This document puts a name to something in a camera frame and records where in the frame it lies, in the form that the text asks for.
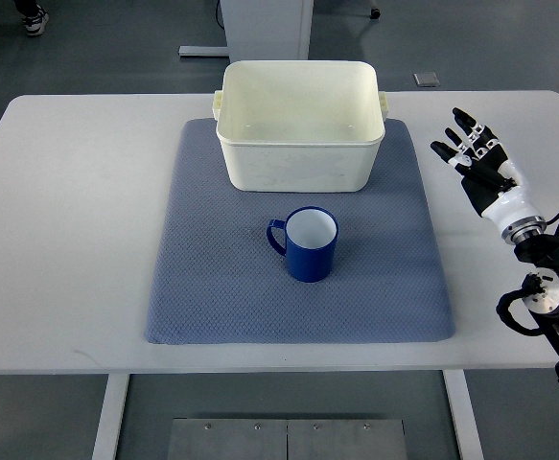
white plastic bin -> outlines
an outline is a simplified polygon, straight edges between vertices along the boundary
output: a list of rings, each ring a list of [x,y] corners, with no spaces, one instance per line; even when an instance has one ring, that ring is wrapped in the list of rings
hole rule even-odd
[[[355,192],[384,138],[375,70],[353,61],[239,61],[216,92],[232,184],[258,192]]]

mug handle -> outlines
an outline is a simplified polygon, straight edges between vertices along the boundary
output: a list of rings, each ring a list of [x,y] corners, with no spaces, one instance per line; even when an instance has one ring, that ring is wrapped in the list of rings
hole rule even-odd
[[[286,228],[286,223],[282,220],[277,220],[276,218],[274,218],[273,220],[271,220],[268,223],[268,227],[267,227],[267,238],[268,238],[268,242],[270,243],[270,245],[272,246],[272,248],[277,251],[280,255],[284,256],[286,255],[286,248],[283,247],[281,244],[279,244],[277,242],[277,240],[275,239],[274,235],[272,234],[272,229],[273,228],[279,228],[281,230],[285,230]]]

bin handle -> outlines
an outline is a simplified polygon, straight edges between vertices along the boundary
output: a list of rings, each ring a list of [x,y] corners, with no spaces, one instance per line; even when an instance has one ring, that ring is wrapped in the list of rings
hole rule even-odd
[[[390,107],[387,103],[387,97],[385,96],[385,91],[379,92],[379,104],[382,108],[382,118],[385,121],[385,119],[387,118],[387,112],[389,112],[390,110]]]
[[[215,121],[220,118],[221,99],[223,99],[223,91],[216,91],[213,97],[213,118],[215,118]]]

gray floor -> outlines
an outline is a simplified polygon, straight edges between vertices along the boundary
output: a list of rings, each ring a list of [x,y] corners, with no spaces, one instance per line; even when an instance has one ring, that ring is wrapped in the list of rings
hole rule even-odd
[[[559,92],[559,1],[378,3],[382,18],[370,21],[368,2],[363,0],[316,1],[310,58],[367,61],[377,70],[380,89],[386,91]],[[22,94],[186,93],[221,88],[226,59],[179,59],[177,55],[184,44],[225,45],[214,17],[215,0],[45,0],[42,4],[51,22],[44,36],[30,39],[23,34],[10,0],[0,2],[0,117],[9,101]],[[272,27],[272,18],[268,26]],[[423,71],[436,72],[441,86],[417,88],[412,74]],[[258,391],[260,379],[270,388],[284,379],[290,379],[290,384],[274,400]],[[402,413],[417,421],[417,410],[424,407],[431,412],[428,416],[446,427],[446,406],[402,396],[398,401],[405,409],[399,410],[382,394],[385,379],[395,377],[295,374],[275,383],[268,376],[182,376],[174,382],[166,377],[136,378],[120,457],[133,458],[129,452],[142,452],[147,446],[155,456],[146,458],[162,458],[163,448],[157,443],[166,441],[167,427],[162,425],[159,432],[153,427],[173,416],[200,412],[340,416],[372,411],[380,416]],[[434,383],[437,373],[404,374],[403,379],[409,384],[431,384],[442,392]],[[559,458],[559,386],[552,370],[474,371],[467,373],[467,380],[487,460]],[[0,459],[89,458],[93,448],[89,429],[97,423],[102,404],[99,385],[104,381],[104,376],[69,377],[55,385],[46,376],[0,377]],[[376,390],[364,391],[362,382]],[[257,400],[247,398],[247,389]],[[316,392],[314,400],[303,396],[305,389]],[[71,410],[73,398],[78,403]],[[38,409],[40,403],[46,404],[45,409]],[[71,434],[56,434],[57,426]],[[447,444],[434,445],[445,449],[436,458],[455,458],[453,439],[440,439]],[[409,458],[435,458],[421,449],[426,442],[426,437],[409,436]]]

table leg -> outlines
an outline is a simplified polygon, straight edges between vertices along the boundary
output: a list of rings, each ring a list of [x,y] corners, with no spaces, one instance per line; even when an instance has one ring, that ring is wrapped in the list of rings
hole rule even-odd
[[[458,442],[460,458],[462,460],[483,460],[464,371],[461,369],[443,371],[443,379],[452,410],[455,439]]]
[[[92,460],[113,460],[119,442],[129,374],[109,374]]]

